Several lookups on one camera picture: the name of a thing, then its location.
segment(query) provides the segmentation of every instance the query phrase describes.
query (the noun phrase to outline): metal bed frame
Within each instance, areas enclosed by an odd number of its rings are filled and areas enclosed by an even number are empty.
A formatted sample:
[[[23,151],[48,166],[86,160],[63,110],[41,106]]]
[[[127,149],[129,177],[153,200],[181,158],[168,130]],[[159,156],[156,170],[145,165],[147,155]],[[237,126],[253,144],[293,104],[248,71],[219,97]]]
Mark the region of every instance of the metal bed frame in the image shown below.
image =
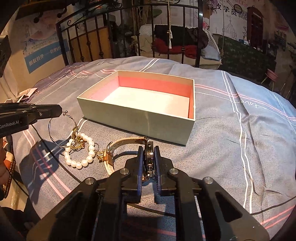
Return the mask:
[[[197,0],[198,2],[198,7],[196,6],[190,6],[190,5],[183,5],[183,4],[173,4],[170,3],[170,6],[172,7],[180,7],[183,10],[183,45],[182,45],[182,61],[181,63],[184,63],[184,53],[185,53],[185,46],[184,46],[184,42],[185,42],[185,9],[186,8],[191,8],[191,9],[195,9],[198,11],[198,37],[201,34],[201,31],[203,31],[202,29],[202,23],[203,23],[203,12],[202,12],[202,0]],[[71,40],[77,38],[77,42],[78,42],[78,48],[79,48],[79,52],[80,52],[80,60],[83,62],[84,61],[84,56],[82,54],[82,50],[81,50],[81,43],[79,41],[79,37],[82,35],[78,35],[78,27],[77,25],[82,23],[85,26],[85,33],[83,35],[86,35],[86,39],[87,39],[87,46],[88,46],[88,50],[89,50],[89,55],[90,55],[90,59],[91,61],[94,61],[93,59],[93,55],[92,55],[92,51],[91,51],[91,42],[89,40],[89,33],[90,31],[87,30],[87,24],[86,21],[94,18],[95,20],[95,24],[96,24],[96,35],[97,35],[97,40],[98,40],[98,44],[99,44],[99,56],[101,58],[104,58],[104,53],[102,52],[102,46],[101,46],[101,40],[100,40],[100,35],[99,35],[99,27],[98,27],[98,21],[97,21],[97,17],[98,16],[103,16],[105,17],[106,23],[107,23],[107,28],[108,28],[108,35],[109,35],[109,43],[110,43],[110,47],[111,47],[111,54],[112,54],[112,58],[115,57],[115,53],[114,53],[114,49],[113,49],[113,40],[112,40],[112,34],[111,34],[111,23],[110,23],[110,13],[112,12],[116,12],[119,11],[120,12],[120,18],[121,18],[121,24],[124,24],[124,20],[123,20],[123,11],[124,10],[128,10],[128,9],[136,9],[136,8],[141,8],[141,7],[145,7],[145,6],[149,6],[150,7],[150,13],[153,12],[153,7],[156,6],[166,6],[167,7],[167,19],[169,22],[169,16],[168,16],[168,12],[169,12],[169,7],[168,4],[165,2],[159,2],[159,3],[149,3],[149,4],[141,4],[141,5],[133,5],[131,7],[122,7],[121,4],[119,4],[119,7],[114,7],[114,8],[108,8],[106,9],[106,11],[95,14],[95,15],[91,15],[89,17],[83,17],[80,18],[78,20],[76,20],[74,23],[71,24],[71,18],[76,16],[77,14],[81,14],[81,13],[87,13],[90,12],[90,9],[93,9],[94,7],[97,7],[98,3],[95,4],[90,4],[88,5],[88,7],[82,8],[78,11],[76,11],[75,13],[65,17],[64,19],[60,20],[57,24],[56,24],[56,29],[57,29],[57,35],[59,38],[59,43],[61,46],[61,51],[62,51],[62,56],[64,59],[64,63],[65,65],[69,64],[69,60],[67,57],[67,53],[66,53],[66,49],[65,49],[65,45],[64,45],[64,40],[63,40],[63,32],[67,32],[67,36],[68,36],[68,44],[69,44],[69,49],[70,49],[70,53],[71,53],[71,57],[73,62],[75,63],[77,60],[74,57],[74,52],[73,52],[73,47],[71,45]],[[67,27],[62,29],[62,25],[64,25],[64,23],[67,22]],[[135,21],[135,25],[136,25],[136,32],[133,33],[134,36],[136,36],[136,40],[137,40],[137,48],[138,48],[138,55],[141,55],[141,50],[140,50],[140,40],[139,40],[139,23],[137,21]],[[153,17],[151,18],[151,29],[152,29],[152,53],[153,53],[153,57],[155,57],[155,46],[153,45],[154,43],[154,22],[153,22]],[[75,32],[76,32],[76,37],[75,38],[70,38],[70,34],[69,34],[69,29],[75,27]],[[199,67],[200,65],[200,55],[201,55],[201,49],[198,48],[198,43],[197,45],[197,54],[196,54],[196,59],[195,59],[195,67]],[[124,57],[127,57],[127,48],[126,48],[126,40],[125,38],[123,38],[123,53],[124,53]],[[170,54],[169,54],[169,48],[168,48],[168,57],[167,59],[170,59]]]

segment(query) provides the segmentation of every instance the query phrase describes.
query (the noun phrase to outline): pink stool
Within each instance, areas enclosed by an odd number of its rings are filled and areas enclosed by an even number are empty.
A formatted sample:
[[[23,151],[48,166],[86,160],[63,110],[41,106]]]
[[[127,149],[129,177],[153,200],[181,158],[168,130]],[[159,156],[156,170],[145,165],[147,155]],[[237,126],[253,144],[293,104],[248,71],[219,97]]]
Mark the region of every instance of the pink stool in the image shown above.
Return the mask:
[[[266,77],[265,79],[261,82],[261,84],[263,84],[263,82],[267,79],[267,78],[270,78],[272,80],[272,91],[274,90],[274,82],[276,82],[277,80],[277,75],[271,71],[270,69],[267,69],[267,72],[265,73],[266,74]]]

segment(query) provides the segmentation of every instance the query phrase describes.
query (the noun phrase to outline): blue banner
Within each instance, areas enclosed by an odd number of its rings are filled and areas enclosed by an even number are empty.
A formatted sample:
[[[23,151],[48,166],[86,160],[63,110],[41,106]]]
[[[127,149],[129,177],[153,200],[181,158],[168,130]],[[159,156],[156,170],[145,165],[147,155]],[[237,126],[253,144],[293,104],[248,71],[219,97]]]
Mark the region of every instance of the blue banner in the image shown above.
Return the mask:
[[[64,46],[66,52],[69,51],[68,42],[64,39]],[[40,66],[44,65],[48,61],[54,59],[55,57],[62,54],[61,46],[59,42],[52,43],[46,47],[43,47],[25,57],[25,62],[28,68],[29,73],[32,73],[34,70],[38,69]]]

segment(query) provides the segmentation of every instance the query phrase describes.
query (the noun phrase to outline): box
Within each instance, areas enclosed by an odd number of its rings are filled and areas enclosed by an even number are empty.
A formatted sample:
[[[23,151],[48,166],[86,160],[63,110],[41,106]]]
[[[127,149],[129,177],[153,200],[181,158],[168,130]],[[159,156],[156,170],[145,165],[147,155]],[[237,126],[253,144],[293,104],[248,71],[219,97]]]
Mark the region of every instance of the box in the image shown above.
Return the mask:
[[[116,71],[77,99],[87,119],[182,145],[195,122],[194,80],[178,76]]]

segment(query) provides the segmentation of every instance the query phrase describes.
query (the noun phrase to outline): pearl bracelet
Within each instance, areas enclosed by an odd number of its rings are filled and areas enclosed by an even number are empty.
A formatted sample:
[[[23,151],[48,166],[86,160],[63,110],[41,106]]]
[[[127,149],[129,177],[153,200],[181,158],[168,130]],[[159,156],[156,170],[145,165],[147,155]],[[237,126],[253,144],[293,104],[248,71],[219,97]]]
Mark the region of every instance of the pearl bracelet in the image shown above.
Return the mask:
[[[94,152],[95,148],[94,148],[94,142],[93,142],[92,138],[88,137],[84,133],[79,133],[79,132],[78,132],[78,136],[83,138],[83,140],[85,142],[87,142],[89,145],[89,148],[88,148],[89,155],[87,156],[86,160],[82,160],[81,162],[71,160],[71,156],[69,154],[71,151],[70,146],[73,144],[74,139],[69,140],[69,142],[67,143],[67,147],[65,148],[65,151],[63,154],[64,154],[67,165],[72,166],[73,168],[76,167],[77,169],[81,169],[82,167],[87,167],[89,163],[92,163],[93,158],[95,157],[96,154]]]

